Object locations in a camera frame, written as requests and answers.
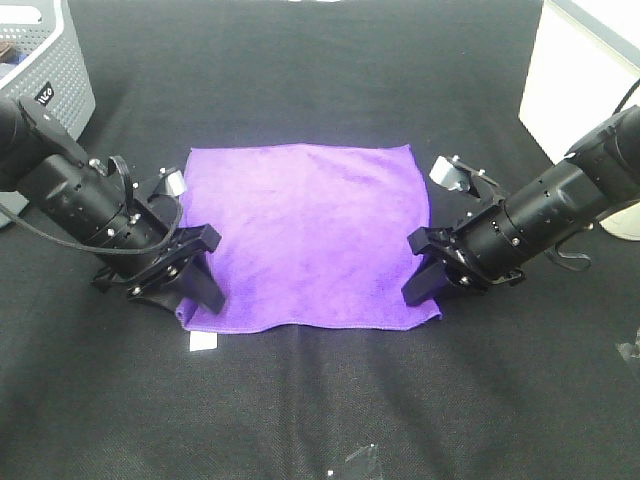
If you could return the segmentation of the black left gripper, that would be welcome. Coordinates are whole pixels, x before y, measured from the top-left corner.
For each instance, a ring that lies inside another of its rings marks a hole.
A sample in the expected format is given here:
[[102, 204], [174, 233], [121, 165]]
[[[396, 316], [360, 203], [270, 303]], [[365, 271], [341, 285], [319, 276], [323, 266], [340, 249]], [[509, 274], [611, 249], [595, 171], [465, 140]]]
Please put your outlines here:
[[216, 250], [221, 235], [209, 224], [179, 228], [168, 247], [138, 273], [121, 276], [110, 261], [91, 281], [105, 292], [126, 290], [127, 300], [190, 318], [198, 307], [220, 314], [226, 297], [214, 280], [206, 255]]

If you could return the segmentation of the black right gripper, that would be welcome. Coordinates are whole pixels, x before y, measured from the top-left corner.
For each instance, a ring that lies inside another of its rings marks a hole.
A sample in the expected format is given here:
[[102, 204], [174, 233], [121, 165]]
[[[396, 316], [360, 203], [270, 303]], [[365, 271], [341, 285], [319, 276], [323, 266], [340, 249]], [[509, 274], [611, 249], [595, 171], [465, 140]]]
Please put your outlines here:
[[491, 279], [456, 243], [452, 228], [419, 227], [408, 237], [412, 253], [422, 255], [416, 272], [401, 288], [407, 306], [427, 300], [444, 301], [483, 295], [497, 285], [518, 285], [526, 278], [520, 268]]

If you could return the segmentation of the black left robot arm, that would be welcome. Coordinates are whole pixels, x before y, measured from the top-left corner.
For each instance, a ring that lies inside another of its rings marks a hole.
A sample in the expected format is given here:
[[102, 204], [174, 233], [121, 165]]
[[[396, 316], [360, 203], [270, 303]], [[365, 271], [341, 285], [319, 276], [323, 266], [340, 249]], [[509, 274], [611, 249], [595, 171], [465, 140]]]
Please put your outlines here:
[[184, 304], [222, 310], [225, 295], [206, 260], [221, 236], [209, 224], [181, 226], [180, 170], [135, 182], [122, 157], [88, 155], [51, 112], [22, 96], [1, 101], [1, 189], [20, 193], [71, 238], [34, 234], [103, 262], [96, 289], [122, 288], [130, 301], [171, 312]]

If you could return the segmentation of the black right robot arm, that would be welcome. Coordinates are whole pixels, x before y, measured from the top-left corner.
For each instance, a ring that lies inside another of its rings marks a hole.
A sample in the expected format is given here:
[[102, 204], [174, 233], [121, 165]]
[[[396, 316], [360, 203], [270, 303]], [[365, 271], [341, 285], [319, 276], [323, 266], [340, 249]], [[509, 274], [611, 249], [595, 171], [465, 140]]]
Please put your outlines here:
[[563, 253], [561, 245], [639, 201], [639, 109], [616, 111], [515, 193], [458, 156], [437, 157], [429, 177], [476, 199], [479, 208], [452, 227], [409, 235], [422, 260], [401, 289], [407, 305], [516, 285], [525, 278], [523, 265], [540, 254], [582, 271], [590, 257]]

